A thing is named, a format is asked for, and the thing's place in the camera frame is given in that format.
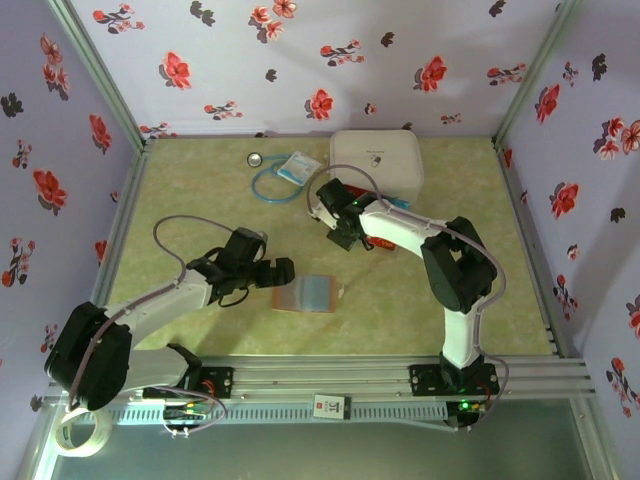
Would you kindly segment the clear adhesive tape roll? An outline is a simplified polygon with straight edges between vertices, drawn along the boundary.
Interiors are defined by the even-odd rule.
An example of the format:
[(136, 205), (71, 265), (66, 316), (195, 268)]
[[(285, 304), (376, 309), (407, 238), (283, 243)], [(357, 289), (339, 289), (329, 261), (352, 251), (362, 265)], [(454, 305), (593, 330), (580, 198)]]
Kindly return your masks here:
[[(72, 440), (72, 430), (83, 415), (89, 416), (93, 422), (93, 430), (83, 443), (76, 445)], [(65, 413), (54, 433), (58, 454), (71, 458), (86, 458), (95, 455), (109, 440), (112, 426), (111, 414), (104, 409), (90, 411), (86, 408), (77, 408)]]

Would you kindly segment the white blue gauze packet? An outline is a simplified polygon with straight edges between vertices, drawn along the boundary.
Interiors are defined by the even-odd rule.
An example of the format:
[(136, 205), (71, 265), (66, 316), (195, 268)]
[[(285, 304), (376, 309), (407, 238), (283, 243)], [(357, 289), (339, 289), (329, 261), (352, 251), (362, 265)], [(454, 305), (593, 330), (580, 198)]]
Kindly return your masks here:
[(322, 164), (318, 160), (295, 151), (277, 168), (276, 174), (294, 185), (303, 187), (321, 167)]

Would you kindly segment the blue tube stethoscope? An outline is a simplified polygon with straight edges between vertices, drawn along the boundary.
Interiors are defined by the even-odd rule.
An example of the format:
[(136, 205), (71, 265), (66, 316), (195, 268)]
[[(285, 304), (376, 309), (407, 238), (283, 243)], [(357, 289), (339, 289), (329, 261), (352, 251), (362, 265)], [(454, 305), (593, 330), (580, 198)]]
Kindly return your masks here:
[[(281, 175), (279, 171), (289, 160), (298, 160), (301, 158), (302, 153), (299, 151), (274, 155), (262, 155), (258, 152), (250, 152), (246, 157), (246, 163), (249, 167), (256, 169), (256, 173), (250, 184), (253, 195), (267, 204), (286, 204), (297, 199), (302, 194), (304, 185), (293, 181), (293, 177), (289, 174)], [(260, 192), (258, 183), (261, 179), (268, 176), (278, 178), (280, 180), (286, 180), (290, 184), (295, 185), (296, 189), (286, 197), (274, 198), (265, 196)]]

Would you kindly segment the blue brown packet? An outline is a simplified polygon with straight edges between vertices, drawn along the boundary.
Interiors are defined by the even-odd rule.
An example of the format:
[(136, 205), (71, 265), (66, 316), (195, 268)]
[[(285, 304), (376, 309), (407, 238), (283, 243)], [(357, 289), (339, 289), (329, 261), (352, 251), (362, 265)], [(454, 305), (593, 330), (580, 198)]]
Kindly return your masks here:
[(271, 308), (299, 313), (333, 313), (338, 300), (338, 282), (329, 275), (302, 275), (276, 287)]

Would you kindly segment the aluminium table side rail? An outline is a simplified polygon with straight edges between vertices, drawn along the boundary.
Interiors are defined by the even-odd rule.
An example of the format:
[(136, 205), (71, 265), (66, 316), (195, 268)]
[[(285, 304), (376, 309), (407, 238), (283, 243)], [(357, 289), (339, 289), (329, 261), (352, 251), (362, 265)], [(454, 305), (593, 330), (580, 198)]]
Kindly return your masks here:
[(154, 143), (155, 140), (145, 141), (143, 148), (134, 155), (131, 162), (131, 168), (121, 192), (117, 212), (107, 240), (106, 251), (92, 291), (91, 300), (98, 306), (106, 305), (110, 299)]
[(515, 172), (514, 164), (511, 164), (510, 167), (507, 166), (505, 152), (509, 147), (505, 147), (499, 141), (497, 135), (491, 137), (491, 144), (499, 162), (500, 171), (511, 202), (529, 276), (542, 321), (547, 331), (547, 337), (552, 345), (552, 354), (559, 358), (570, 358), (572, 356), (571, 348), (559, 323), (558, 314), (560, 311), (557, 309), (558, 304), (549, 283), (551, 280), (550, 270), (544, 251), (540, 249), (540, 238), (529, 210), (529, 204), (524, 203), (521, 199), (525, 188), (522, 187), (518, 174)]

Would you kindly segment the red blue medicine boxes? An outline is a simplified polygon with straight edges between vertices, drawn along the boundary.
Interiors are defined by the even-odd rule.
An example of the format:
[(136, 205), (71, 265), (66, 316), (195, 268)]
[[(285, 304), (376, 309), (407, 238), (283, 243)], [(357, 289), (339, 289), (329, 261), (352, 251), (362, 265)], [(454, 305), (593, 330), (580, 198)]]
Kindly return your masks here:
[(374, 191), (373, 202), (364, 209), (360, 216), (361, 225), (367, 237), (379, 237), (388, 240), (418, 257), (420, 246), (424, 241), (418, 223), (411, 220), (408, 210), (391, 205), (387, 198)]

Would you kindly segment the white medical kit box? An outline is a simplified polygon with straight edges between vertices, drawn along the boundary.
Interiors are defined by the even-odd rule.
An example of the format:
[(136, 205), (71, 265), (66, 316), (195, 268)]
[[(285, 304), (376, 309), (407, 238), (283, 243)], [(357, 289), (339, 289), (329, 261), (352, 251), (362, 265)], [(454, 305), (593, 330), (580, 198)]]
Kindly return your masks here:
[(350, 165), (364, 171), (380, 192), (413, 205), (424, 184), (418, 139), (409, 130), (348, 130), (330, 140), (330, 165)]

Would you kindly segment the white red label tag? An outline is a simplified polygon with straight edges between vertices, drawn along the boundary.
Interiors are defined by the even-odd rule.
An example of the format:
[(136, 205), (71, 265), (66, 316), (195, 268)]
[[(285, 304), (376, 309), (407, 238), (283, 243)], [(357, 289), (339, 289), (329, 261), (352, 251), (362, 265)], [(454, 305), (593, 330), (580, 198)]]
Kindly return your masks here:
[(351, 399), (347, 396), (315, 394), (312, 416), (317, 419), (348, 420), (351, 416)]

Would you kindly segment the aluminium frame post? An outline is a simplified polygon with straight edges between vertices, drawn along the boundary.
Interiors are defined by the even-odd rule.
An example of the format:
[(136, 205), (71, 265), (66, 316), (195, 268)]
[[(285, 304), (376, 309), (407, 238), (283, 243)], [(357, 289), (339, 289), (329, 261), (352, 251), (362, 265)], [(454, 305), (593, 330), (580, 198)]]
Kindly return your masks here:
[(44, 0), (67, 34), (85, 68), (91, 75), (102, 97), (116, 117), (128, 140), (138, 152), (143, 152), (146, 140), (139, 132), (128, 105), (106, 64), (98, 52), (70, 0)]
[(544, 73), (555, 51), (564, 42), (564, 38), (568, 35), (568, 31), (574, 23), (575, 17), (579, 14), (586, 1), (587, 0), (561, 0), (558, 3), (553, 22), (528, 67), (524, 79), (518, 87), (497, 131), (491, 137), (492, 146), (496, 153), (503, 147), (509, 131), (524, 109), (525, 102), (532, 94), (536, 83)]

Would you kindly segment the aluminium arm base rail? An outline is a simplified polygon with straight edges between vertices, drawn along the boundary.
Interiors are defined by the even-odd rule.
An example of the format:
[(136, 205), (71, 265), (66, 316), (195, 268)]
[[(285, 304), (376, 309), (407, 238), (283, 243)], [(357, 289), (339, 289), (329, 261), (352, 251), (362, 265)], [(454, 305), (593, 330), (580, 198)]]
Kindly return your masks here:
[(579, 359), (510, 357), (495, 366), (500, 391), (495, 396), (414, 397), (409, 367), (439, 364), (431, 357), (211, 357), (202, 367), (232, 367), (234, 384), (229, 399), (235, 402), (303, 402), (315, 394), (347, 396), (361, 402), (404, 399), (520, 400), (590, 398), (595, 387), (586, 364)]

